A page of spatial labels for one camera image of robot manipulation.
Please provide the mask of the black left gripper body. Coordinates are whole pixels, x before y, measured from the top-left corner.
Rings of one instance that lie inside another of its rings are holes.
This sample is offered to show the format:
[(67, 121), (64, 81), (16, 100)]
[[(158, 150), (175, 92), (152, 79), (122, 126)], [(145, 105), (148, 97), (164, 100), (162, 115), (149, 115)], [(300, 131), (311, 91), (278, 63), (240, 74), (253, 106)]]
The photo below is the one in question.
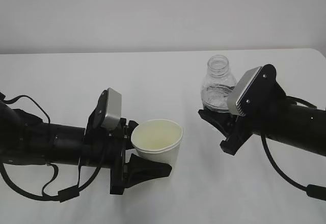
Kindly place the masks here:
[(108, 131), (102, 127), (87, 126), (83, 145), (83, 166), (110, 169), (110, 194), (124, 192), (125, 153), (127, 150), (126, 126), (129, 121), (122, 118), (118, 126)]

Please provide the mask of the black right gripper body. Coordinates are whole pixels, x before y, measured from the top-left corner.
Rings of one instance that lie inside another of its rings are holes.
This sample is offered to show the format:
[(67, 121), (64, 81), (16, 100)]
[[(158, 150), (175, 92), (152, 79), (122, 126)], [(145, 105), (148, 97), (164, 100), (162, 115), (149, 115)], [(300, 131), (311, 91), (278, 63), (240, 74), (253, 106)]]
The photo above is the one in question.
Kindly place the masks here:
[(253, 134), (260, 134), (262, 119), (222, 114), (222, 129), (226, 133), (226, 139), (220, 146), (224, 153), (235, 155)]

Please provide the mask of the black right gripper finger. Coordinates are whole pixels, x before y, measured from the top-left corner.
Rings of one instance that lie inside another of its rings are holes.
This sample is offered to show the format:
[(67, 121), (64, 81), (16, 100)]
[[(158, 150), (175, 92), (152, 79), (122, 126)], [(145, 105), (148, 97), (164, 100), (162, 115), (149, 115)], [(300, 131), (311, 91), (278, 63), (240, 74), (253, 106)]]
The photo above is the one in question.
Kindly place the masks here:
[(226, 138), (237, 136), (235, 125), (238, 116), (230, 113), (218, 113), (208, 109), (200, 109), (198, 110), (198, 114), (202, 120), (208, 122)]

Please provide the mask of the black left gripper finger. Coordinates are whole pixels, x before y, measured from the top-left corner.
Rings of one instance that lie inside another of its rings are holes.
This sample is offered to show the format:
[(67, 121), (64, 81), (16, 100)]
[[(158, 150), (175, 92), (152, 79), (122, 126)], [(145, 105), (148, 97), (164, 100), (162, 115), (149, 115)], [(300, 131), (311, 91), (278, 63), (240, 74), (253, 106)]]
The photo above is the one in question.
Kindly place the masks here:
[(135, 128), (138, 126), (139, 124), (136, 121), (133, 120), (129, 120), (127, 126), (126, 126), (126, 135), (127, 135), (127, 143), (126, 143), (126, 147), (127, 148), (133, 148), (132, 142), (131, 142), (131, 135), (133, 133), (133, 131), (135, 130)]
[(167, 163), (143, 159), (131, 154), (124, 167), (124, 188), (131, 188), (140, 183), (170, 175), (172, 167)]

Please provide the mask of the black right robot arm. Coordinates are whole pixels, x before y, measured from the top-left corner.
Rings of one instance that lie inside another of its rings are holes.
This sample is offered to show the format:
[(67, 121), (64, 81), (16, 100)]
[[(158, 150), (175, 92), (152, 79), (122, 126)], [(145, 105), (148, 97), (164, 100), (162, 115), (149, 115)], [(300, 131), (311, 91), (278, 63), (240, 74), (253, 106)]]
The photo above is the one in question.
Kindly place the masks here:
[(287, 96), (275, 83), (264, 103), (253, 113), (242, 116), (218, 113), (207, 108), (198, 111), (204, 121), (225, 137), (220, 147), (235, 155), (253, 135), (325, 155), (325, 110), (303, 106), (304, 100)]

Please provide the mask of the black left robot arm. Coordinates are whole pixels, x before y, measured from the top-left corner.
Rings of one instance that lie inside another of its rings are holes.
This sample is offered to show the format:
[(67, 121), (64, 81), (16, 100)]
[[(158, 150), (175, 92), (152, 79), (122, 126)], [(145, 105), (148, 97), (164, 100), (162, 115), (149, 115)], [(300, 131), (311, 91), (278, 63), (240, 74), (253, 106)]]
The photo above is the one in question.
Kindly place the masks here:
[(58, 164), (90, 166), (95, 173), (110, 169), (110, 194), (145, 181), (168, 177), (169, 164), (140, 158), (134, 154), (131, 134), (135, 121), (120, 118), (104, 127), (104, 106), (91, 113), (86, 128), (43, 122), (41, 118), (1, 103), (1, 165), (50, 165), (54, 173)]

